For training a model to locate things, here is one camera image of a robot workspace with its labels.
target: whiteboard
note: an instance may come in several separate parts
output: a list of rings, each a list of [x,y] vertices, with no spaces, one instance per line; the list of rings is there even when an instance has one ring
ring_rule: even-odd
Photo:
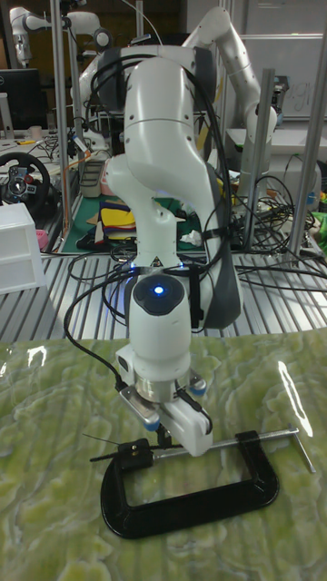
[[[322,46],[321,38],[250,38],[244,40],[259,83],[263,68],[290,77],[282,111],[284,119],[308,119]]]

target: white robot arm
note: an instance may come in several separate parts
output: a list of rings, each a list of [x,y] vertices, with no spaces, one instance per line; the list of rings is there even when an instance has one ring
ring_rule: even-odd
[[[124,49],[123,59],[137,59],[133,50],[128,53]],[[143,269],[125,294],[130,343],[116,354],[127,385],[120,393],[148,429],[156,429],[161,423],[192,455],[198,456],[211,446],[213,432],[205,410],[186,391],[190,388],[198,395],[205,392],[203,382],[191,369],[191,327],[205,324],[223,328],[236,319],[242,307],[242,294],[223,231],[225,201],[213,167],[196,150],[193,133],[195,90],[188,76],[193,70],[192,76],[196,77],[205,58],[211,62],[212,56],[209,51],[171,46],[141,47],[137,53],[148,54],[149,58],[140,57],[137,60],[141,62],[135,65],[134,61],[130,68],[124,106],[125,154],[115,156],[106,167],[109,187],[134,214],[134,263]],[[104,53],[99,73],[105,67],[110,71],[110,62],[115,62],[117,56]],[[98,76],[99,84],[104,84],[100,98],[109,108],[115,109],[116,105],[119,110],[119,100],[115,100],[105,75]],[[163,195],[189,202],[199,216],[202,230],[209,225],[216,232],[207,241],[210,273],[204,269],[201,280],[195,283],[191,277],[183,277],[187,269],[181,266],[176,252],[175,218],[154,200]],[[220,260],[213,260],[219,254]],[[177,276],[173,278],[170,269]],[[189,297],[192,302],[195,291],[200,294],[202,322],[192,324]]]
[[[18,61],[27,67],[32,58],[29,46],[29,33],[51,29],[51,21],[46,15],[38,16],[23,7],[10,10],[10,22],[13,30],[14,43]],[[94,38],[98,51],[103,51],[111,44],[111,36],[100,26],[97,15],[90,12],[69,12],[63,16],[63,28],[72,26],[75,34],[89,34]]]
[[[248,196],[251,166],[253,163],[254,139],[258,120],[257,105],[260,101],[260,85],[253,72],[249,55],[236,33],[231,18],[225,9],[215,7],[210,10],[201,23],[185,40],[183,46],[201,46],[209,48],[216,43],[223,65],[233,85],[237,100],[241,106],[246,127],[246,138],[243,148],[239,195]],[[277,114],[271,107],[265,149],[263,172],[268,172],[273,130],[277,123]]]

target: metal rod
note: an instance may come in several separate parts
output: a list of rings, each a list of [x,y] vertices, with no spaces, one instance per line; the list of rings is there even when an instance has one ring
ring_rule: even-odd
[[[136,36],[144,35],[144,3],[143,0],[136,0]]]
[[[288,429],[278,429],[274,432],[265,432],[264,434],[259,434],[259,440],[261,442],[265,442],[270,439],[281,439],[281,438],[288,438],[289,436],[295,436],[298,434],[298,428],[288,428]],[[237,438],[231,439],[224,439],[221,442],[216,442],[213,444],[209,450],[216,450],[220,448],[232,448],[239,445],[239,441]],[[174,458],[177,456],[185,456],[189,455],[189,452],[184,448],[173,448],[167,450],[157,450],[154,452],[154,460],[161,460],[164,458]]]
[[[83,129],[82,129],[82,106],[81,106],[81,93],[80,93],[80,86],[79,86],[79,70],[78,70],[78,63],[77,63],[77,44],[75,42],[76,39],[76,31],[71,26],[70,30],[68,31],[68,47],[69,47],[69,60],[70,60],[70,69],[71,69],[71,77],[72,77],[72,99],[73,99],[73,115],[74,115],[74,129],[77,137],[82,141],[83,140]],[[82,159],[84,157],[83,152],[78,149],[78,159]],[[84,164],[80,163],[78,165],[79,174],[80,176],[83,173]]]
[[[292,429],[292,424],[288,424],[288,427],[289,427],[289,429]],[[304,459],[305,459],[305,461],[306,461],[306,463],[308,465],[308,468],[309,468],[310,472],[312,474],[315,474],[316,473],[316,469],[313,466],[313,463],[311,462],[308,454],[306,453],[306,451],[304,449],[303,443],[301,442],[301,440],[300,440],[300,438],[299,438],[299,436],[297,434],[294,434],[294,437],[295,437],[296,442],[297,442],[297,444],[298,444],[298,446],[299,446],[299,448],[300,448],[300,450],[301,450],[301,452],[302,452],[302,454],[304,456]]]
[[[308,134],[305,143],[304,157],[300,178],[295,214],[292,223],[291,238],[286,260],[291,260],[298,254],[302,244],[305,219],[307,215],[307,198],[312,190],[315,165],[318,158],[318,148],[322,136],[323,119],[327,104],[327,17],[322,39],[322,50],[319,57],[318,73],[314,86],[312,111],[309,121]]]
[[[68,165],[67,153],[67,119],[65,100],[65,80],[64,80],[64,39],[63,25],[60,14],[60,3],[57,0],[50,0],[53,53],[54,53],[54,88],[55,106],[58,128],[58,145],[60,156],[60,174],[63,190],[63,220],[67,216],[67,226],[70,227],[72,220],[72,208],[70,199],[70,182],[67,173],[65,180],[66,198],[64,196],[64,168]]]
[[[7,93],[0,93],[0,113],[4,126],[5,139],[14,140],[14,128],[8,105]]]
[[[252,212],[256,212],[259,200],[259,188],[256,187],[257,180],[263,172],[263,163],[266,153],[268,123],[273,95],[274,69],[263,69],[263,81],[260,92],[260,103],[258,122],[255,132],[255,142],[253,151],[253,167],[250,175],[248,208],[244,224],[244,248],[248,251],[253,245],[255,218]]]

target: cloth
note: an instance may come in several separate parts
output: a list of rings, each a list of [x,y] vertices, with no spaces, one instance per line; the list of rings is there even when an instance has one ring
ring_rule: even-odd
[[[83,341],[114,364],[118,341]],[[300,429],[264,449],[281,490],[269,507],[139,541],[104,523],[107,462],[89,458],[143,438],[101,363],[67,340],[0,344],[0,570],[5,581],[283,581],[327,579],[327,329],[195,338],[214,441],[248,429]],[[163,460],[126,479],[130,504],[246,478],[237,450]]]

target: metal post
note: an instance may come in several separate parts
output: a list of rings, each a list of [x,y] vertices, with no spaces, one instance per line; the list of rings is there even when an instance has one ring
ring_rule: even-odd
[[[14,140],[14,128],[7,97],[7,93],[0,93],[0,113],[3,120],[5,139]]]
[[[71,26],[68,30],[68,46],[69,46],[69,59],[70,59],[70,69],[72,77],[72,99],[73,99],[73,115],[74,115],[74,129],[77,137],[83,140],[83,129],[82,129],[82,107],[81,107],[81,94],[79,88],[79,70],[77,63],[77,45],[74,39],[76,38],[75,29]],[[84,157],[83,152],[78,150],[78,158],[81,160]],[[79,164],[79,173],[83,173],[83,163]]]
[[[136,36],[139,38],[144,35],[144,3],[143,0],[136,0]]]
[[[58,127],[58,144],[60,156],[60,174],[63,189],[63,214],[64,228],[70,227],[72,220],[72,204],[70,197],[69,175],[64,177],[64,168],[68,165],[67,153],[67,119],[66,119],[66,100],[65,100],[65,81],[64,81],[64,39],[63,25],[60,14],[60,3],[58,0],[50,0],[51,24],[53,37],[54,53],[54,87],[55,87],[55,105]],[[64,181],[66,188],[66,198],[64,196]]]
[[[307,214],[307,198],[312,189],[315,165],[322,135],[323,118],[327,105],[327,18],[322,38],[322,50],[319,57],[318,73],[314,86],[312,111],[305,143],[299,193],[295,206],[289,252],[286,260],[291,261],[297,255],[302,244],[304,225]]]
[[[249,196],[247,204],[250,211],[246,213],[244,224],[244,248],[247,251],[250,250],[253,245],[255,226],[253,212],[256,212],[259,199],[259,188],[256,186],[256,182],[261,177],[263,172],[268,123],[273,95],[274,76],[274,69],[263,69],[263,81],[260,93],[258,122],[256,126],[253,151],[253,167],[250,176]]]

